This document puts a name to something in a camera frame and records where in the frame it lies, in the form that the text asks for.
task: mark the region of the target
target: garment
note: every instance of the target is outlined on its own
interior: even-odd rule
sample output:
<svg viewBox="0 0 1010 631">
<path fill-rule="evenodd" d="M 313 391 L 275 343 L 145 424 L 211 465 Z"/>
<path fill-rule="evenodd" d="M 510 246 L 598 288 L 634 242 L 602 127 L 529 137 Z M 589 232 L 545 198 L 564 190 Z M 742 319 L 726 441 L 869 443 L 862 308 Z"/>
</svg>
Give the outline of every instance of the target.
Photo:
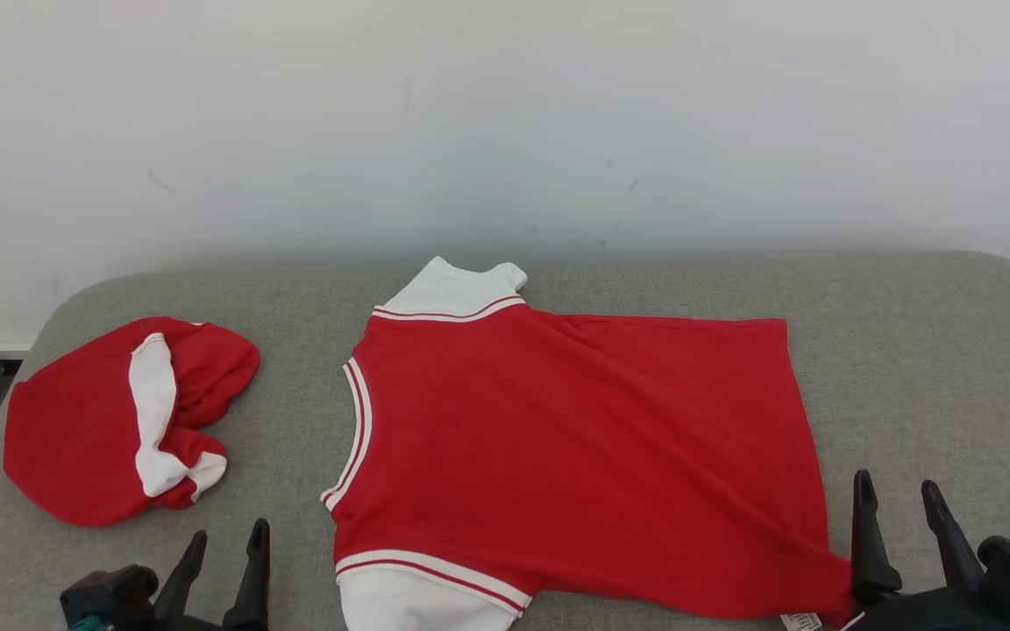
<svg viewBox="0 0 1010 631">
<path fill-rule="evenodd" d="M 3 469 L 77 526 L 192 506 L 227 466 L 223 444 L 197 430 L 224 416 L 258 367 L 256 346 L 214 324 L 125 324 L 15 384 Z"/>
<path fill-rule="evenodd" d="M 501 631 L 541 590 L 844 619 L 785 321 L 554 315 L 525 280 L 435 258 L 345 364 L 349 631 Z"/>
</svg>

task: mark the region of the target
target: red fabric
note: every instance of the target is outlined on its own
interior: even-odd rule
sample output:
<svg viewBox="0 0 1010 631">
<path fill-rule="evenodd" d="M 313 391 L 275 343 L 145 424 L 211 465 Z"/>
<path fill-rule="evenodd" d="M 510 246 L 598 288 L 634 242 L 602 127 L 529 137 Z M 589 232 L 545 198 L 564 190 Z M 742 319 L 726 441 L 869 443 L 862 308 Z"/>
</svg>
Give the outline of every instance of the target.
<svg viewBox="0 0 1010 631">
<path fill-rule="evenodd" d="M 431 554 L 535 595 L 850 611 L 783 320 L 373 316 L 373 435 L 334 558 Z"/>
<path fill-rule="evenodd" d="M 128 383 L 131 352 L 164 335 L 176 405 L 160 450 L 193 467 L 203 452 L 225 455 L 198 428 L 220 419 L 260 366 L 260 352 L 235 332 L 173 318 L 145 318 L 101 335 L 13 388 L 3 469 L 38 507 L 77 526 L 100 527 L 147 507 L 187 508 L 189 479 L 148 498 L 136 470 L 136 404 Z"/>
</svg>

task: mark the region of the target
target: gray table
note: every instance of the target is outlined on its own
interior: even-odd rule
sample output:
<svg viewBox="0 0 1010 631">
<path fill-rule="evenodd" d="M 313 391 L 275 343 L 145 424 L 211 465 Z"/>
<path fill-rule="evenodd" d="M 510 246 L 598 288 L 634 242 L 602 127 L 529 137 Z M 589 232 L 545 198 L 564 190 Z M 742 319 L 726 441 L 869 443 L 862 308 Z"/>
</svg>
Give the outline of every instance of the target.
<svg viewBox="0 0 1010 631">
<path fill-rule="evenodd" d="M 465 264 L 454 260 L 456 264 Z M 559 312 L 694 318 L 783 316 L 828 493 L 831 546 L 849 551 L 853 471 L 873 471 L 887 551 L 909 591 L 941 584 L 919 484 L 941 485 L 974 545 L 1010 536 L 1010 262 L 960 252 L 525 264 L 525 298 Z M 57 522 L 1 467 L 0 628 L 63 628 L 57 596 L 96 568 L 169 571 L 190 535 L 209 552 L 189 611 L 219 620 L 258 516 L 272 523 L 272 623 L 343 628 L 333 584 L 333 522 L 319 492 L 341 471 L 352 403 L 340 364 L 374 304 L 417 271 L 292 269 L 173 273 L 102 283 L 74 296 L 17 379 L 141 316 L 212 321 L 263 352 L 260 375 L 209 433 L 229 470 L 197 505 L 153 510 L 103 530 Z M 781 628 L 696 619 L 645 603 L 544 593 L 517 630 Z"/>
</svg>

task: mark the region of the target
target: red and white t-shirt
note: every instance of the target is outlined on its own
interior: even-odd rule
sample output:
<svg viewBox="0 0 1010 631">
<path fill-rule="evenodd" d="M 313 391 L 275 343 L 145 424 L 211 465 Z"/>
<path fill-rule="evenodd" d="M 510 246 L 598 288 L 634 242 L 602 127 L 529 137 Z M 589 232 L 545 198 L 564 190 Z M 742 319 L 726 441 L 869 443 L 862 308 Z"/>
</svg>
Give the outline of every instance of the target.
<svg viewBox="0 0 1010 631">
<path fill-rule="evenodd" d="M 785 321 L 557 315 L 525 280 L 435 258 L 345 363 L 349 631 L 502 631 L 541 590 L 845 618 Z"/>
</svg>

